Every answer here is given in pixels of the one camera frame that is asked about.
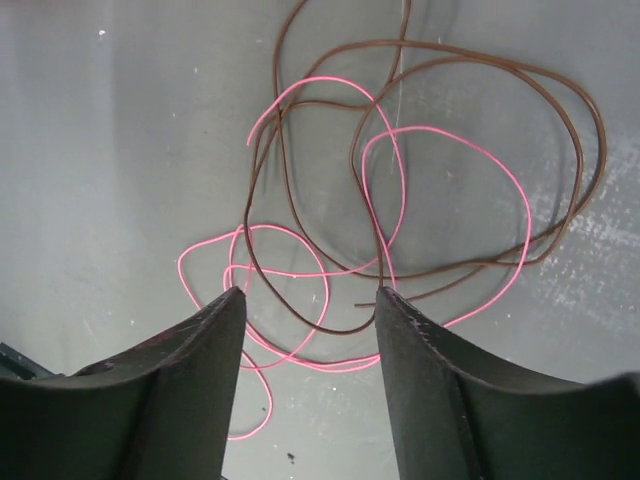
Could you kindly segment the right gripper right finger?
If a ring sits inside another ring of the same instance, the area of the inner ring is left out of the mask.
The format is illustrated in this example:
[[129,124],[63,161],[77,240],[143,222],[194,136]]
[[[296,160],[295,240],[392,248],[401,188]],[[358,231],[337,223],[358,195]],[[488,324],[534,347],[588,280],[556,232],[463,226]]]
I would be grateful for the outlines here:
[[635,479],[639,376],[576,383],[502,359],[390,288],[375,326],[403,479]]

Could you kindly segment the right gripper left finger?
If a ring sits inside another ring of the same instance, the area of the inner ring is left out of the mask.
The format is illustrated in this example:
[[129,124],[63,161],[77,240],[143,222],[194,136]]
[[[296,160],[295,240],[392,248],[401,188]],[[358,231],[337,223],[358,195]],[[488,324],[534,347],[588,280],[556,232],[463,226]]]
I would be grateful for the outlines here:
[[246,324],[231,288],[72,375],[1,349],[5,479],[218,479]]

